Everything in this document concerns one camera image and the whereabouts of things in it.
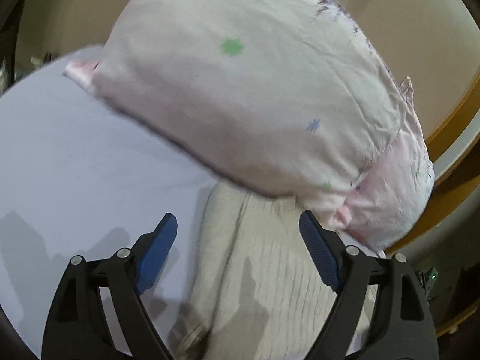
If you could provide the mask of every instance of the pillow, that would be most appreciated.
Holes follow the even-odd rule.
[[[217,173],[297,195],[330,229],[407,111],[331,0],[131,0],[93,85]]]
[[[345,201],[352,217],[347,232],[374,250],[391,246],[411,230],[434,188],[434,165],[413,109],[409,77],[400,85],[400,91],[407,105],[405,122]]]

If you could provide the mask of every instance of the blue gripper pad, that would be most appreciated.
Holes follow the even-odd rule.
[[[333,291],[337,292],[340,287],[340,275],[338,263],[332,251],[318,231],[317,225],[306,212],[300,215],[298,222],[303,242],[307,246],[311,259],[317,268],[322,281]]]
[[[170,215],[166,221],[160,222],[154,231],[157,236],[150,244],[143,259],[138,263],[136,288],[141,295],[148,288],[153,287],[157,280],[170,248],[177,237],[177,219]]]

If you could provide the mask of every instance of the blue star pattern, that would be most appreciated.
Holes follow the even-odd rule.
[[[319,127],[320,127],[320,119],[314,119],[308,124],[307,131],[316,132],[316,130],[318,130]]]

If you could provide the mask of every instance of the wall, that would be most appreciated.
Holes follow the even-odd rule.
[[[461,0],[339,0],[397,80],[413,79],[427,137],[449,115],[480,64],[480,31]],[[18,60],[105,42],[128,0],[27,0]]]
[[[18,36],[17,61],[30,70],[30,57],[65,54],[104,43],[129,0],[26,0]]]
[[[480,66],[480,30],[461,0],[339,0],[397,81],[411,76],[428,137],[464,95]]]

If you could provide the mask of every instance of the metal screw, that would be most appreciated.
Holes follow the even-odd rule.
[[[359,253],[360,253],[360,249],[358,249],[358,247],[356,247],[356,246],[350,245],[350,246],[346,247],[346,252],[350,256],[358,256]]]
[[[130,256],[130,249],[127,247],[123,247],[117,252],[117,256],[119,256],[121,259],[127,258]]]
[[[73,266],[77,266],[82,262],[82,257],[81,256],[73,256],[70,260],[70,264]]]
[[[395,255],[395,259],[399,262],[399,263],[406,263],[407,261],[407,258],[402,254],[402,253],[397,253]]]

